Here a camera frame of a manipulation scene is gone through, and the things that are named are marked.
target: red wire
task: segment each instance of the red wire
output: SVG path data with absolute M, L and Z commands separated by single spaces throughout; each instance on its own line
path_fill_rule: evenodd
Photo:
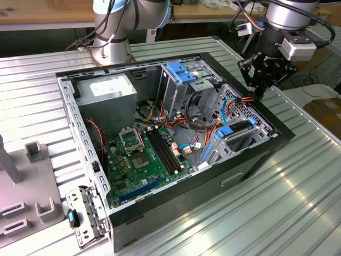
M 91 120 L 89 119 L 86 119 L 85 121 L 91 123 L 93 126 L 95 126 L 95 128 L 97 129 L 98 131 L 98 134 L 100 135 L 100 139 L 101 139 L 101 151 L 102 151 L 102 163 L 104 162 L 104 143 L 103 143 L 103 138 L 102 138 L 102 133 L 100 131 L 100 129 L 98 128 L 98 126 L 92 122 Z

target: blue tab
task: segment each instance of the blue tab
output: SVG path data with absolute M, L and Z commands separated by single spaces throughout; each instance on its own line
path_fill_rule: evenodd
M 249 118 L 249 122 L 250 122 L 250 124 L 252 124 L 252 127 L 257 124 L 257 121 L 253 117 Z
M 69 221 L 73 221 L 74 220 L 74 214 L 72 212 L 69 212 Z
M 226 137 L 231 133 L 233 133 L 233 130 L 229 126 L 222 127 L 217 131 L 217 134 L 220 138 Z
M 172 75 L 177 78 L 180 84 L 191 83 L 197 80 L 194 76 L 188 73 L 187 69 L 181 65 L 180 62 L 169 62 L 167 63 L 168 70 Z
M 200 159 L 200 162 L 201 162 L 201 163 L 204 162 L 204 160 L 205 160 L 206 156 L 208 155 L 209 151 L 211 150 L 212 146 L 213 146 L 212 143 L 210 143 L 210 144 L 208 145 L 208 147 L 207 147 L 207 149 L 206 149 L 204 155 L 203 155 L 202 158 Z

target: connector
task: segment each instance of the connector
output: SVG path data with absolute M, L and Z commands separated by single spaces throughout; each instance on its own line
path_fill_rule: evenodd
M 252 125 L 252 127 L 254 127 L 255 125 L 257 125 L 257 121 L 256 121 L 256 119 L 254 119 L 253 117 L 250 117 L 250 118 L 249 118 L 249 122 L 250 122 L 250 124 Z
M 252 34 L 252 25 L 250 22 L 243 23 L 238 26 L 236 26 L 236 31 L 238 33 L 238 36 L 247 36 Z
M 241 104 L 241 95 L 237 96 L 235 99 L 234 99 L 234 104 L 236 106 L 238 106 L 239 104 Z

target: motherboard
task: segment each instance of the motherboard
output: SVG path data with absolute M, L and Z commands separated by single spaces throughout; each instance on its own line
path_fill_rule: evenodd
M 117 207 L 188 177 L 194 170 L 185 156 L 174 155 L 172 143 L 173 137 L 165 127 L 143 132 L 128 129 L 107 141 L 109 205 Z

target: extruded aluminum surface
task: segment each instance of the extruded aluminum surface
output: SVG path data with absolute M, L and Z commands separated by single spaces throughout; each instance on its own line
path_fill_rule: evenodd
M 211 37 L 132 45 L 138 60 L 209 52 L 242 81 L 240 57 Z M 59 193 L 86 184 L 67 126 L 56 71 L 93 67 L 86 52 L 0 59 L 0 132 L 7 151 L 46 143 Z M 263 103 L 296 137 L 255 176 L 119 255 L 339 255 L 341 148 L 277 89 Z M 78 248 L 68 221 L 0 250 L 0 255 L 112 255 L 107 239 Z

